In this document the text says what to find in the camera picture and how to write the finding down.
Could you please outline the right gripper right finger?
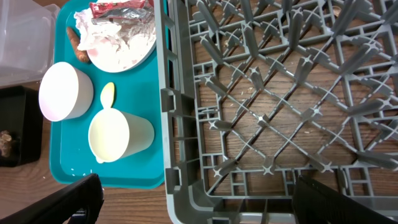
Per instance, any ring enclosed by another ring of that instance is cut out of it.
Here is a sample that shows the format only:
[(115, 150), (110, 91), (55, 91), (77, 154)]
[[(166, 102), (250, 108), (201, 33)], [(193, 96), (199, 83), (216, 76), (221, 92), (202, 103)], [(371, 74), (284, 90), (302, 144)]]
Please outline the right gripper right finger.
[(395, 224), (395, 221), (307, 176), (299, 176), (292, 207), (299, 224)]

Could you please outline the white bowl with food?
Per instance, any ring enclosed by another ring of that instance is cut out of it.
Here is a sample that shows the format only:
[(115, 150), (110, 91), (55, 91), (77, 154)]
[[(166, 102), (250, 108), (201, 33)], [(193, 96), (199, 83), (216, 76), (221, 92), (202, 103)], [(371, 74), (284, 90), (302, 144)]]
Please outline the white bowl with food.
[(49, 121), (78, 118), (93, 101), (94, 88), (89, 76), (67, 62), (53, 64), (39, 88), (39, 106)]

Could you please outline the brown food scrap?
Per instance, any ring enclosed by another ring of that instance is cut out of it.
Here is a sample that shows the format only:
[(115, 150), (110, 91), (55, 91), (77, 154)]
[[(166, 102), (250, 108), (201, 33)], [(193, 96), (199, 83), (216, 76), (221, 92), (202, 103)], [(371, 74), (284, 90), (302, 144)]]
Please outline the brown food scrap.
[(12, 136), (9, 131), (1, 131), (1, 155), (9, 157), (12, 150)]

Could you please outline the white plastic cup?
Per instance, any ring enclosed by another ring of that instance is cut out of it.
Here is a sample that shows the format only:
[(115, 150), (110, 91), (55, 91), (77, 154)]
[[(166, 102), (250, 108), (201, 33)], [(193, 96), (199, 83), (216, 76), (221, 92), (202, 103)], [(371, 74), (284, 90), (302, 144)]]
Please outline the white plastic cup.
[(88, 129), (89, 147), (100, 164), (146, 150), (154, 138), (149, 120), (114, 108), (96, 113)]

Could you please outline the large white plate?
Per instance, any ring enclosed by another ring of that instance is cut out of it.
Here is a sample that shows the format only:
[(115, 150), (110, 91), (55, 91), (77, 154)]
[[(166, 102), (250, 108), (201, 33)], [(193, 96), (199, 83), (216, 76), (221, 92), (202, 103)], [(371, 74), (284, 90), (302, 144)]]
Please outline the large white plate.
[(117, 73), (141, 63), (155, 46), (154, 2), (91, 2), (87, 53), (103, 71)]

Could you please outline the white napkin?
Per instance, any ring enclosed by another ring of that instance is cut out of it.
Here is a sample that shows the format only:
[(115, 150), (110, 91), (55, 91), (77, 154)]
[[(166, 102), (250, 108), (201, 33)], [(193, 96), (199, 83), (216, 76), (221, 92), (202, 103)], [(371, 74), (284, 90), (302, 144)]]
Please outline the white napkin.
[(87, 51), (98, 68), (120, 72), (138, 65), (155, 46), (154, 12), (144, 21), (94, 25), (90, 9), (74, 14), (80, 32), (77, 49)]

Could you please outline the red foil snack wrapper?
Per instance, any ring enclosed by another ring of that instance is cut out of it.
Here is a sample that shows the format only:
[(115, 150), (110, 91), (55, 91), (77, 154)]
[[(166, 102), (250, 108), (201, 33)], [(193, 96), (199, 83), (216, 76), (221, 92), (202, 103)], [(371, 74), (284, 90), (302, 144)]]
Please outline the red foil snack wrapper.
[(150, 18), (154, 12), (153, 0), (125, 2), (91, 2), (91, 19), (94, 25), (105, 23), (134, 23)]

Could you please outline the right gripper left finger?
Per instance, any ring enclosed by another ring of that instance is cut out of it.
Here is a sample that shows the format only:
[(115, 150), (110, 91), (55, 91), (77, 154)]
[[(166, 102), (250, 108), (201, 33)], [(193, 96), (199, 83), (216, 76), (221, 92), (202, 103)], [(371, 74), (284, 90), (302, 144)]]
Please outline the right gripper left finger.
[(1, 223), (96, 223), (103, 203), (100, 178), (90, 174), (1, 219)]

